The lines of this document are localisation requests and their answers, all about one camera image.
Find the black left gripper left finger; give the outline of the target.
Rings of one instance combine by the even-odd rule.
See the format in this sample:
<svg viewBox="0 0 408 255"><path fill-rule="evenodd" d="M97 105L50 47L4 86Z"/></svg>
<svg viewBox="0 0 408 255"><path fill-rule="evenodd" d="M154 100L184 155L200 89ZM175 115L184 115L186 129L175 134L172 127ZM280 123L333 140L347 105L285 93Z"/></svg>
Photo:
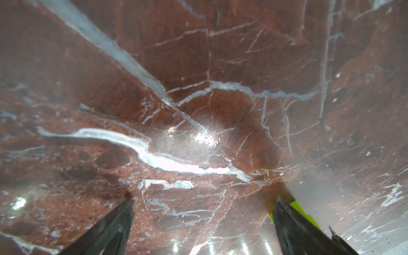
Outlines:
<svg viewBox="0 0 408 255"><path fill-rule="evenodd" d="M120 203L59 254L124 255L134 216L130 201Z"/></svg>

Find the long green lego brick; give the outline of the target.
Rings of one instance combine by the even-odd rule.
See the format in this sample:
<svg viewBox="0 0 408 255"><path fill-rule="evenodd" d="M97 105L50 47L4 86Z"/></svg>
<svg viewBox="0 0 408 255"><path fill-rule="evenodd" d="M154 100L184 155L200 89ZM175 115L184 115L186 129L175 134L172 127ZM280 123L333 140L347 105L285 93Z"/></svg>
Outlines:
<svg viewBox="0 0 408 255"><path fill-rule="evenodd" d="M293 210L297 211L304 219L306 219L309 223L311 223L314 227L316 227L318 230L321 231L321 228L320 228L319 225L316 223L316 221L314 220L314 218L313 218L312 216L308 215L308 214L303 210L303 208L300 206L300 204L299 204L296 200L293 200L292 202L287 202L287 201L285 200L285 202L286 202L287 204L289 204L289 206L292 207ZM280 221L280 222L274 220L274 215L273 215L272 212L269 213L269 217L270 217L272 223L274 224L274 226L275 226L277 229L281 229L281 230L283 230L283 229L291 230L292 227L296 227L296 222L291 221L291 218L290 218L290 217L289 217L289 219L288 219L287 221L286 221L286 220L282 220L282 221Z"/></svg>

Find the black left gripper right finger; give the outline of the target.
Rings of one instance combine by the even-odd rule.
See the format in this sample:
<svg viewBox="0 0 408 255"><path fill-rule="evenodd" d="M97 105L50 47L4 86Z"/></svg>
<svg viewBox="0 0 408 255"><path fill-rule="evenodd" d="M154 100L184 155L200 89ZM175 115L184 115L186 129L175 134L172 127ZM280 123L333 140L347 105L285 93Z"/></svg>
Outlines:
<svg viewBox="0 0 408 255"><path fill-rule="evenodd" d="M318 230L297 211L278 198L272 211L275 221L296 222L291 230L276 229L276 235L284 255L356 255L357 252L339 235L331 230L331 238Z"/></svg>

